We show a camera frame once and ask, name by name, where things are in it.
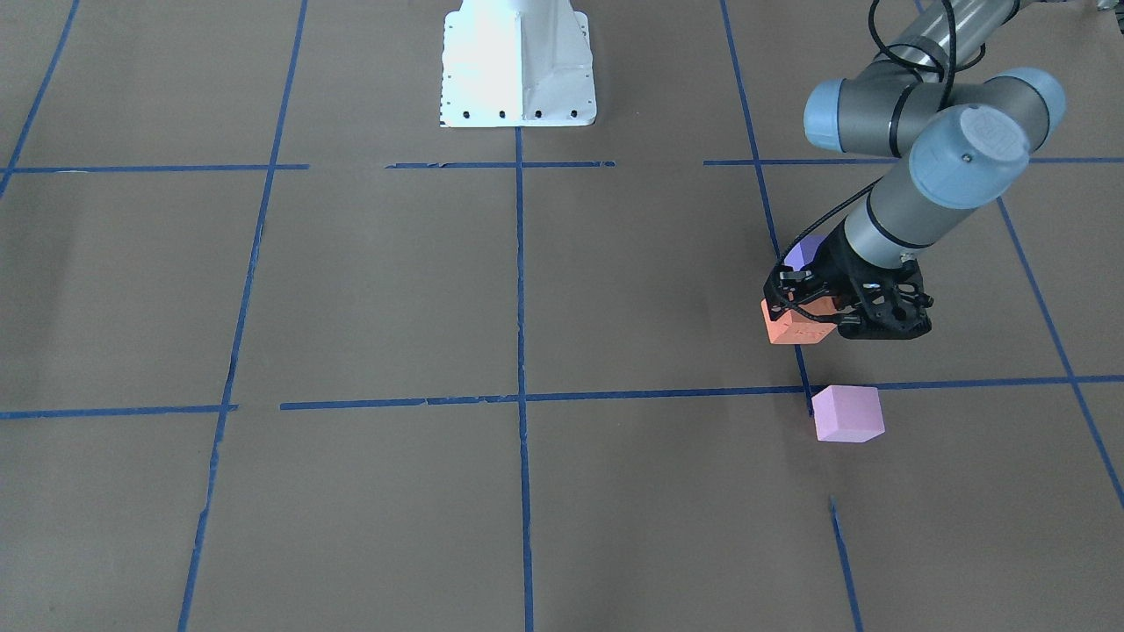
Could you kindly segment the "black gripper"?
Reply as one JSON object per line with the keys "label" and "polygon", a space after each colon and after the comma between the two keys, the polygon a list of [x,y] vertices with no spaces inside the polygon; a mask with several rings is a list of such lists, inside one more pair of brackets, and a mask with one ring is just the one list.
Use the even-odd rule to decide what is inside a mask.
{"label": "black gripper", "polygon": [[842,231],[832,231],[818,250],[818,279],[842,312],[843,338],[914,340],[933,328],[933,299],[914,260],[874,267],[855,254]]}

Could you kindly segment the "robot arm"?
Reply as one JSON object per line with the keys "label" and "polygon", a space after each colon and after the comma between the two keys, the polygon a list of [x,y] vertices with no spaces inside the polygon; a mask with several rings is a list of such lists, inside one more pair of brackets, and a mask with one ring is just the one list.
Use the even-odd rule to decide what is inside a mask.
{"label": "robot arm", "polygon": [[847,340],[910,340],[932,328],[917,256],[1015,183],[1055,135],[1067,96],[1055,76],[1013,67],[959,83],[1024,1],[936,1],[874,60],[804,103],[804,136],[840,154],[891,157],[886,177],[839,205],[810,262],[779,260],[764,285],[770,320],[797,313]]}

